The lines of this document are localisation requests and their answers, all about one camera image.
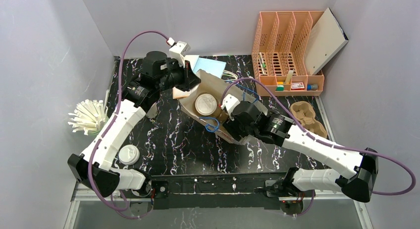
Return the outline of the blue checkered paper bag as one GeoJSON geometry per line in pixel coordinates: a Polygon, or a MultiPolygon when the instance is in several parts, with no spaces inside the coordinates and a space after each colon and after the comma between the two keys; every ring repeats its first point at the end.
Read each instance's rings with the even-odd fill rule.
{"type": "Polygon", "coordinates": [[[215,97],[217,106],[221,107],[223,98],[228,94],[231,94],[238,98],[239,101],[245,100],[254,104],[260,111],[264,112],[265,114],[268,112],[268,109],[260,101],[258,101],[257,98],[244,92],[241,88],[235,85],[229,88],[226,95],[222,97],[224,90],[229,86],[228,83],[226,83],[221,78],[205,72],[204,70],[199,70],[197,72],[197,76],[201,79],[201,83],[192,90],[189,97],[179,100],[181,111],[203,126],[206,124],[212,125],[214,127],[218,126],[217,131],[214,131],[213,128],[210,128],[211,132],[227,141],[228,143],[244,145],[249,142],[251,140],[250,136],[237,141],[231,136],[231,128],[226,129],[223,126],[223,124],[227,120],[230,120],[230,118],[228,118],[223,124],[220,124],[216,118],[200,115],[195,109],[196,98],[201,94],[209,93],[215,97]]]}

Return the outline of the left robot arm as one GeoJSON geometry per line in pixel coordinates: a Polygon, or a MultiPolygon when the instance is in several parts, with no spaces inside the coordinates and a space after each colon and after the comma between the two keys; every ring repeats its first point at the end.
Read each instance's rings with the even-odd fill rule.
{"type": "Polygon", "coordinates": [[[160,99],[161,92],[174,87],[188,91],[200,82],[184,54],[167,57],[160,51],[147,53],[138,73],[122,88],[121,102],[95,140],[82,153],[68,158],[76,180],[102,197],[116,190],[147,192],[150,177],[141,170],[113,168],[114,157],[134,126],[160,99]]]}

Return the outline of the white cup lid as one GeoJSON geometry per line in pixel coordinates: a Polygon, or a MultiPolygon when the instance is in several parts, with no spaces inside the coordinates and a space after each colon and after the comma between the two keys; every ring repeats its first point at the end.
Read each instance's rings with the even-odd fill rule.
{"type": "Polygon", "coordinates": [[[217,109],[217,101],[209,93],[201,94],[195,100],[195,109],[200,115],[212,115],[217,109]]]}

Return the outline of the stack of white paper cups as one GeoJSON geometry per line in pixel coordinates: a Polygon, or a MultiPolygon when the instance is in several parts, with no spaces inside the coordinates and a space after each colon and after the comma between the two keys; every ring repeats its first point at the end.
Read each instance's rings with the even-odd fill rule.
{"type": "Polygon", "coordinates": [[[146,117],[149,119],[153,119],[153,118],[156,118],[157,114],[158,114],[158,107],[157,107],[157,102],[155,102],[146,113],[146,117]]]}

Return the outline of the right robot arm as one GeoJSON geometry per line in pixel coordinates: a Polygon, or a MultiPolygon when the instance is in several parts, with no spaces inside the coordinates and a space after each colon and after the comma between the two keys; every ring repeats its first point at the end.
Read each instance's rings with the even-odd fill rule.
{"type": "Polygon", "coordinates": [[[229,116],[226,125],[232,127],[236,136],[252,136],[263,143],[305,154],[328,166],[326,170],[290,168],[284,178],[267,187],[268,192],[329,190],[342,192],[363,203],[371,200],[378,171],[377,158],[371,156],[371,151],[340,150],[331,141],[323,145],[324,138],[302,131],[291,118],[275,112],[265,113],[249,101],[229,97],[223,100],[222,108],[229,116]]]}

